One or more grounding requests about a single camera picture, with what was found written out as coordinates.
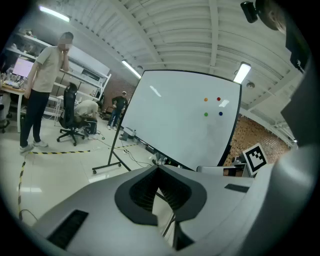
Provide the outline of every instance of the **office chair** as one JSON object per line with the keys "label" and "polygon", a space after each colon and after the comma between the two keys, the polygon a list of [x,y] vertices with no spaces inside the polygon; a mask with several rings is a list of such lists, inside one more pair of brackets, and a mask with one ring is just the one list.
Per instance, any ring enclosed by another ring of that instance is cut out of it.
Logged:
{"label": "office chair", "polygon": [[74,107],[76,100],[77,87],[75,84],[70,83],[70,85],[64,90],[63,94],[63,112],[59,118],[59,123],[65,129],[60,129],[60,133],[65,132],[65,134],[59,136],[56,141],[60,142],[60,139],[70,135],[73,138],[73,145],[77,145],[75,135],[81,136],[85,139],[85,136],[81,133],[76,132],[77,128],[81,127],[81,123],[75,122],[74,118]]}

